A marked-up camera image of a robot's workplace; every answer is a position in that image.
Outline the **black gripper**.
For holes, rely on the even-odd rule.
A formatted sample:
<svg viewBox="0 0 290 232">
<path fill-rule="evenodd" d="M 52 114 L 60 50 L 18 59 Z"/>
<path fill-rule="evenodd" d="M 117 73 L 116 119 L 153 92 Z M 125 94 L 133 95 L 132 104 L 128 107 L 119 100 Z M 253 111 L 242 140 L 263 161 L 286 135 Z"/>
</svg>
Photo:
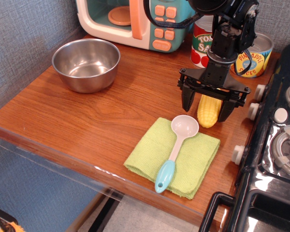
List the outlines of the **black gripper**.
<svg viewBox="0 0 290 232">
<path fill-rule="evenodd" d="M 188 112 L 194 101 L 196 92 L 223 101 L 218 122 L 224 122 L 235 107 L 244 106 L 250 88 L 235 80 L 230 74 L 230 66 L 237 60 L 234 54 L 229 58 L 222 58 L 215 54 L 208 54 L 209 62 L 206 68 L 180 69 L 177 86 L 182 91 L 182 107 Z"/>
</svg>

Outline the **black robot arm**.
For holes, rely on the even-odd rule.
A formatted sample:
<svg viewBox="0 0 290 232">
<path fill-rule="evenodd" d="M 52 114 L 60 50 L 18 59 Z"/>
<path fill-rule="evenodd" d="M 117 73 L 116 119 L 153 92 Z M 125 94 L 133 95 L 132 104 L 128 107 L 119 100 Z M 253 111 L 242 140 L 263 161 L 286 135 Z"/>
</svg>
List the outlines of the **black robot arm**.
<svg viewBox="0 0 290 232">
<path fill-rule="evenodd" d="M 180 69 L 178 86 L 182 107 L 190 110 L 195 93 L 222 100 L 218 122 L 224 122 L 234 108 L 243 106 L 250 88 L 235 80 L 230 67 L 257 37 L 255 21 L 259 3 L 256 0 L 191 0 L 200 15 L 212 15 L 212 44 L 207 51 L 208 64 L 202 69 Z"/>
</svg>

